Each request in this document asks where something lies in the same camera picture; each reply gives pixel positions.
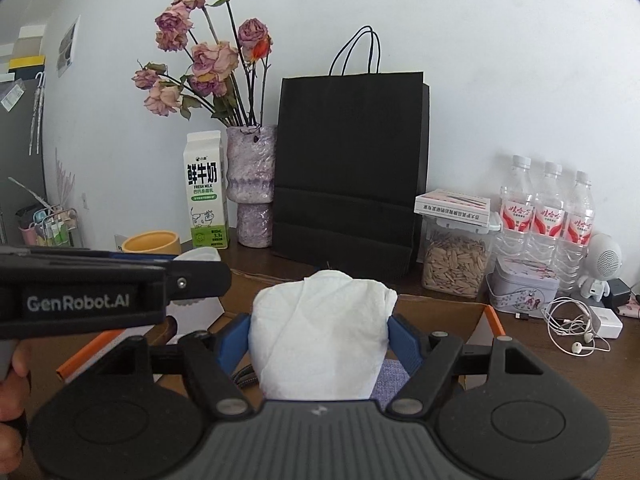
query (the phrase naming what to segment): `astronaut figurine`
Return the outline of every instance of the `astronaut figurine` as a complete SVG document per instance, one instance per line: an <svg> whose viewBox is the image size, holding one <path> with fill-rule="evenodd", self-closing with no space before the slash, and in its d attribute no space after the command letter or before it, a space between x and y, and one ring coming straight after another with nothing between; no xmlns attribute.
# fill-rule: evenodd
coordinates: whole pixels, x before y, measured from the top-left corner
<svg viewBox="0 0 640 480"><path fill-rule="evenodd" d="M608 296L611 288L607 280L613 280L620 273L622 253L620 246L609 235L594 234L591 237L587 255L584 258L584 275L578 280L580 295L599 302Z"/></svg>

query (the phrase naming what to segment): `yellow mug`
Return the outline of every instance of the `yellow mug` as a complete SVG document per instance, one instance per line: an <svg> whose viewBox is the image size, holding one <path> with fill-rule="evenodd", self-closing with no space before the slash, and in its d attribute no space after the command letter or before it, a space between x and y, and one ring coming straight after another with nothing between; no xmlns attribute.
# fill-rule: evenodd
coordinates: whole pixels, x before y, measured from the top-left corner
<svg viewBox="0 0 640 480"><path fill-rule="evenodd" d="M149 231L132 236L122 244L125 253L182 254L180 237L172 231Z"/></svg>

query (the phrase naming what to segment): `ribbed gray surface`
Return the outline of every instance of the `ribbed gray surface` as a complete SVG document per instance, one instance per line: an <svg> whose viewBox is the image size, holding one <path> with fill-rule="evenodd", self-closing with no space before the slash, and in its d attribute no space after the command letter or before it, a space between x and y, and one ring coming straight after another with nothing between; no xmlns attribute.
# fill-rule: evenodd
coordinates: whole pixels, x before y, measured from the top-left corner
<svg viewBox="0 0 640 480"><path fill-rule="evenodd" d="M373 402L267 402L251 420L216 426L166 480L472 480L420 424Z"/></svg>

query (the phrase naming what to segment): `metal screw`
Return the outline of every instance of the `metal screw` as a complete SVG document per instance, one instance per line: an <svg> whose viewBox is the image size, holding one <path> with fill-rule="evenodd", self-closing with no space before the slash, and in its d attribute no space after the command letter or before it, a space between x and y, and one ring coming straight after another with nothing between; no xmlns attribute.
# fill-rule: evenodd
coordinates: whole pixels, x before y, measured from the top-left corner
<svg viewBox="0 0 640 480"><path fill-rule="evenodd" d="M216 409L223 415L242 415L248 408L242 399L223 399L216 404Z"/></svg>
<svg viewBox="0 0 640 480"><path fill-rule="evenodd" d="M398 399L391 404L391 410L398 415L415 415L422 411L422 403L418 399Z"/></svg>

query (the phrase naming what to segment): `white wall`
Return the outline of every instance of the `white wall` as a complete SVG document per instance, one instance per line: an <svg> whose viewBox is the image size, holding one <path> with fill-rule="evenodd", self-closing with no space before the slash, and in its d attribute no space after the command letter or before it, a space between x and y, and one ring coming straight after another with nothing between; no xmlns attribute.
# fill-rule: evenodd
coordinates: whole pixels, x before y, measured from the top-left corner
<svg viewBox="0 0 640 480"><path fill-rule="evenodd" d="M186 133L216 128L149 114L129 78L136 60L184 54L155 48L154 18L171 0L64 0L47 26L49 69L67 27L82 14L78 57L50 72L46 174L53 151L77 175L86 240L112 248L113 234L169 228L188 237L181 153ZM326 73L364 23L383 43L382 69L424 71L431 86L429 188L496 195L511 154L588 171L598 229L626 254L623 277L640 270L640 4L637 0L234 0L238 22L257 16L274 39L266 117L277 120L280 80ZM222 9L213 9L230 39ZM206 38L202 20L196 35ZM364 67L364 50L353 71Z"/></svg>

